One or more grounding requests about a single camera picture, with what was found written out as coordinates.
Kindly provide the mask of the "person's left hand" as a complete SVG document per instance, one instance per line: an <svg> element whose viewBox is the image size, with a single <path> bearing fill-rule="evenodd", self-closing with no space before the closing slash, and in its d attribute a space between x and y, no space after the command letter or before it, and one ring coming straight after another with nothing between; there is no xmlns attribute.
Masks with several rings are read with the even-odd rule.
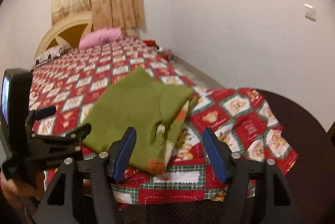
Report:
<svg viewBox="0 0 335 224"><path fill-rule="evenodd" d="M1 171L1 190L5 199L14 208L22 206L21 197L34 197L40 201L44 194L44 172L38 172L36 175L35 184L24 183L20 180L7 180Z"/></svg>

